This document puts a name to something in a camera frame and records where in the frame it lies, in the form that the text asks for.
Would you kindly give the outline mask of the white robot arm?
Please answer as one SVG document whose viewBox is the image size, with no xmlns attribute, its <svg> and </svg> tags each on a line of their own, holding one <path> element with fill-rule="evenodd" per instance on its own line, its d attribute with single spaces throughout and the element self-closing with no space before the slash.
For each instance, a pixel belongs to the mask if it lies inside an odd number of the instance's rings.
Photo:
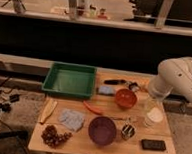
<svg viewBox="0 0 192 154">
<path fill-rule="evenodd" d="M 159 63 L 157 71 L 148 84 L 150 97 L 163 101 L 175 90 L 192 103 L 192 57 L 166 59 Z"/>
</svg>

